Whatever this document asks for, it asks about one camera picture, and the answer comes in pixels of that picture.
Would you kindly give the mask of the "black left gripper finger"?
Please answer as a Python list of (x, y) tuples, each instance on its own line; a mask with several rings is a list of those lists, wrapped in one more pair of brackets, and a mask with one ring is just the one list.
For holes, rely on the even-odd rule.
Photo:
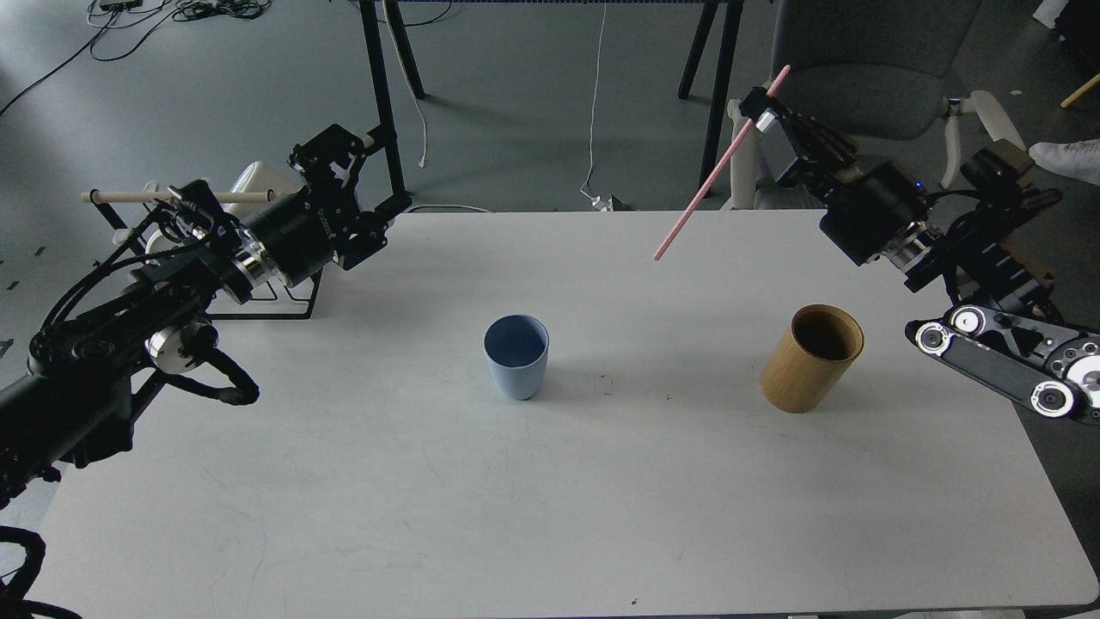
[(388, 246), (391, 223), (413, 207), (413, 196), (395, 194), (374, 209), (360, 208), (353, 191), (331, 196), (331, 246), (333, 261), (342, 270), (352, 270)]
[(296, 197), (302, 209), (361, 211), (358, 203), (360, 173), (380, 150), (380, 129), (350, 131), (333, 123), (305, 144), (292, 146), (288, 165), (302, 180)]

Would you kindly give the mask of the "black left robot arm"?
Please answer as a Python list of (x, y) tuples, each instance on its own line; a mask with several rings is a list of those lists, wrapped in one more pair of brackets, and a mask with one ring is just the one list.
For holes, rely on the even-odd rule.
[(134, 425), (165, 387), (229, 405), (255, 404), (258, 384), (223, 350), (208, 307), (217, 292), (246, 303), (270, 279), (295, 287), (327, 263), (350, 270), (388, 244), (410, 206), (393, 191), (358, 205), (369, 156), (395, 156), (393, 128), (362, 136), (332, 125), (292, 150), (302, 188), (237, 217), (209, 184), (172, 187), (120, 250), (65, 292), (30, 341), (28, 372), (3, 389), (3, 504), (31, 480), (58, 482), (132, 450)]

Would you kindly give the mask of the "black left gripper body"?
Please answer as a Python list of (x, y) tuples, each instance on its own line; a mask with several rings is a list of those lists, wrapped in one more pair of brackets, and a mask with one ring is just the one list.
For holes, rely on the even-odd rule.
[(292, 194), (242, 222), (262, 244), (280, 281), (295, 287), (334, 262), (345, 230), (345, 200), (311, 191)]

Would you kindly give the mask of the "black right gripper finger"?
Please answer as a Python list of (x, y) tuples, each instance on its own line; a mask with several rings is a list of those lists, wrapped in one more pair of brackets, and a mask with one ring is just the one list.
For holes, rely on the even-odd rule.
[(853, 139), (790, 109), (763, 87), (754, 87), (743, 98), (739, 113), (754, 121), (750, 134), (759, 157), (779, 187), (835, 181), (857, 162), (858, 145)]

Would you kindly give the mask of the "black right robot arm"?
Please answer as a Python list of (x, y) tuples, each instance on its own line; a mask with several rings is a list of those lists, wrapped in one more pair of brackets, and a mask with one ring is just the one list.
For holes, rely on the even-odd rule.
[(780, 183), (825, 206), (820, 229), (842, 254), (856, 264), (888, 259), (912, 292), (945, 283), (950, 309), (905, 328), (920, 352), (1043, 418), (1097, 425), (1097, 332), (1066, 322), (1050, 301), (1050, 275), (1028, 270), (1007, 244), (1062, 197), (1034, 187), (1018, 142), (993, 139), (963, 164), (974, 211), (939, 230), (928, 223), (939, 194), (897, 163), (861, 166), (853, 139), (763, 87), (738, 108), (758, 131), (785, 137), (791, 161)]

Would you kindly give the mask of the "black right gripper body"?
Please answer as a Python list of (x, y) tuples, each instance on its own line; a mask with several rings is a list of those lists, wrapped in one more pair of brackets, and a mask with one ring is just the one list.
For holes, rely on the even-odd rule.
[(931, 210), (923, 185), (893, 161), (842, 184), (822, 201), (828, 208), (820, 220), (821, 232), (860, 266), (911, 224), (927, 220)]

